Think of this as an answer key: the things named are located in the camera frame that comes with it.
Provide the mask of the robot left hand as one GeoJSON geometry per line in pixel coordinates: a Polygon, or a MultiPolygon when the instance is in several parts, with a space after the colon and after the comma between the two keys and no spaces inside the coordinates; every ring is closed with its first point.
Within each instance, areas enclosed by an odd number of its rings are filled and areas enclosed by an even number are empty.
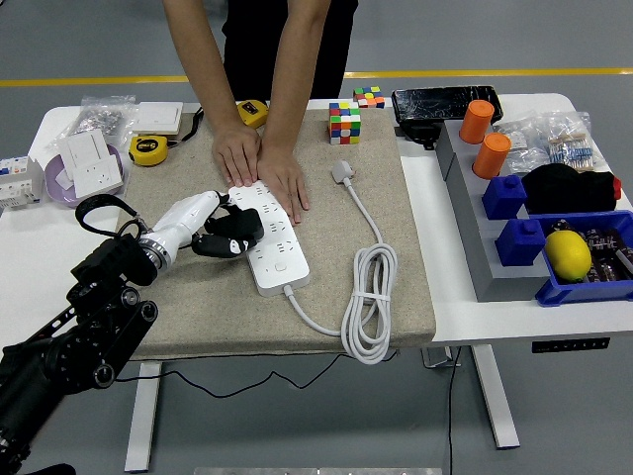
{"type": "Polygon", "coordinates": [[[233,258],[255,247],[263,236],[255,209],[242,210],[228,194],[207,191],[175,203],[139,244],[157,269],[166,270],[181,248],[233,258]]]}

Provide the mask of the person's right hand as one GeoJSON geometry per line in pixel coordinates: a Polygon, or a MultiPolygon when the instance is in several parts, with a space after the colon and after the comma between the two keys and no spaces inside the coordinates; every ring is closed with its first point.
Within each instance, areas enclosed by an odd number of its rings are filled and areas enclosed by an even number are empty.
{"type": "Polygon", "coordinates": [[[252,185],[258,179],[260,135],[242,123],[220,126],[213,134],[213,158],[227,185],[252,185]]]}

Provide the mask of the person's left hand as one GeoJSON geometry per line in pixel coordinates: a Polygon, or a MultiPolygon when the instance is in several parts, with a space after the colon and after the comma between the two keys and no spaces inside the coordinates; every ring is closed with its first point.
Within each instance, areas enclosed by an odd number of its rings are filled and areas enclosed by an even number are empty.
{"type": "Polygon", "coordinates": [[[291,148],[263,142],[258,153],[258,177],[268,186],[291,224],[302,221],[310,208],[304,173],[291,148]]]}

